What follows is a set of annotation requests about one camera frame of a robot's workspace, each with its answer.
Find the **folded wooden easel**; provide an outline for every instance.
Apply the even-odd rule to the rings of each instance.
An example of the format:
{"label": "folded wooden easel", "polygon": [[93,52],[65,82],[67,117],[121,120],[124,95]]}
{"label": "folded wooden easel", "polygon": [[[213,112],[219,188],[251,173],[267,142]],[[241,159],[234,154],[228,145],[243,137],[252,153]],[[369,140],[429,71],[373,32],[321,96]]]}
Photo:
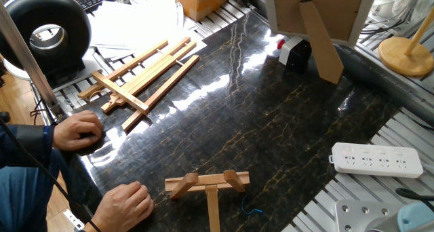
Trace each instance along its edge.
{"label": "folded wooden easel", "polygon": [[[147,115],[155,103],[164,96],[181,78],[185,73],[199,60],[199,56],[192,56],[185,64],[179,60],[187,55],[195,46],[196,42],[191,41],[190,37],[185,37],[177,45],[171,48],[166,53],[161,52],[161,49],[168,44],[167,39],[161,41],[148,51],[135,57],[130,62],[124,64],[119,69],[113,71],[106,77],[95,71],[92,76],[97,81],[94,85],[86,90],[83,90],[78,97],[86,99],[97,90],[101,88],[109,89],[112,94],[110,100],[105,103],[101,109],[107,113],[115,106],[122,106],[126,102],[132,105],[136,112],[122,124],[122,128],[128,131],[143,115]],[[130,69],[138,65],[138,63],[146,60],[156,53],[162,53],[162,56],[148,66],[143,72],[136,75],[131,81],[119,87],[113,81],[123,74],[127,73]],[[141,102],[135,97],[144,88],[149,86],[154,80],[158,79],[162,74],[167,72],[173,65],[179,64],[181,68],[172,75],[146,102]]]}
{"label": "folded wooden easel", "polygon": [[170,199],[181,198],[186,192],[205,191],[208,202],[210,231],[220,232],[220,216],[218,213],[219,189],[230,189],[245,192],[245,185],[250,184],[249,172],[226,170],[223,174],[201,175],[186,174],[181,178],[166,178],[165,190],[171,192]]}

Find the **marble tabletop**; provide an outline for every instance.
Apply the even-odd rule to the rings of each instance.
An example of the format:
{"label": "marble tabletop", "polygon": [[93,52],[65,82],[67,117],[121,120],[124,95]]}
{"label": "marble tabletop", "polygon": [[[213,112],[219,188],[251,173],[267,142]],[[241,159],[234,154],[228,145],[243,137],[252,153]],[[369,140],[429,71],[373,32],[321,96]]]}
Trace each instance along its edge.
{"label": "marble tabletop", "polygon": [[[209,231],[205,192],[172,201],[164,179],[248,171],[245,208],[264,214],[246,216],[245,194],[219,191],[222,231],[281,231],[333,178],[332,146],[368,142],[398,109],[345,71],[338,85],[318,78],[313,59],[303,73],[286,69],[276,49],[282,38],[251,12],[205,39],[200,61],[130,133],[121,124],[132,108],[106,115],[100,107],[108,96],[77,109],[94,111],[105,137],[72,156],[70,175],[80,185],[70,194],[94,211],[101,195],[138,180],[155,211],[134,231]],[[138,98],[145,101],[178,68]]]}

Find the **wooden floor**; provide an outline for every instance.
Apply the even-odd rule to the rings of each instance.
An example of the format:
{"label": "wooden floor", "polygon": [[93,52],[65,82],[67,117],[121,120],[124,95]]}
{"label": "wooden floor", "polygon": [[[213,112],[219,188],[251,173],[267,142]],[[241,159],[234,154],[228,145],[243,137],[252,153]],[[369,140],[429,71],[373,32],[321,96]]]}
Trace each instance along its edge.
{"label": "wooden floor", "polygon": [[[33,125],[30,112],[35,108],[35,100],[28,81],[24,81],[7,74],[2,76],[6,84],[0,88],[0,111],[8,111],[11,115],[10,124]],[[42,118],[38,116],[37,125],[42,125]],[[62,175],[58,177],[59,183],[65,188]],[[67,200],[57,187],[54,187],[52,197],[47,207],[47,224],[49,232],[74,231],[74,226],[63,215],[69,209]]]}

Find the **hand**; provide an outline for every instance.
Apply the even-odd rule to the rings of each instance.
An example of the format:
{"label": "hand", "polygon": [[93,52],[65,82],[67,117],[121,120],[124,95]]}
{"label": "hand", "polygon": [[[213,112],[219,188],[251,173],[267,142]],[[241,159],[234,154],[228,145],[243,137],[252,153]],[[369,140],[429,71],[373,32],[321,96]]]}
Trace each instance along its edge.
{"label": "hand", "polygon": [[[92,222],[102,232],[126,232],[151,215],[154,203],[148,189],[139,182],[119,185],[102,198]],[[84,231],[96,231],[86,224]]]}
{"label": "hand", "polygon": [[[95,113],[82,111],[64,120],[54,128],[53,147],[63,151],[74,151],[88,147],[101,138],[102,124]],[[94,136],[80,138],[80,134]]]}

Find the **white paper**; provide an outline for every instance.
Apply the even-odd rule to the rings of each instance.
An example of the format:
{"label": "white paper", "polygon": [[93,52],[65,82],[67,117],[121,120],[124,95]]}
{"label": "white paper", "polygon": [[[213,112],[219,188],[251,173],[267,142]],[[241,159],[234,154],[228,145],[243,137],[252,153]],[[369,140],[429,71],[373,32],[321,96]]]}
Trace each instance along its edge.
{"label": "white paper", "polygon": [[197,45],[190,56],[204,48],[206,44],[193,30],[195,22],[184,19],[184,30],[176,26],[176,8],[173,3],[146,2],[146,5],[128,5],[103,1],[91,19],[91,46],[97,47],[101,55],[108,60],[118,60],[126,56],[141,54],[163,39],[169,45],[164,52],[185,37],[191,37]]}

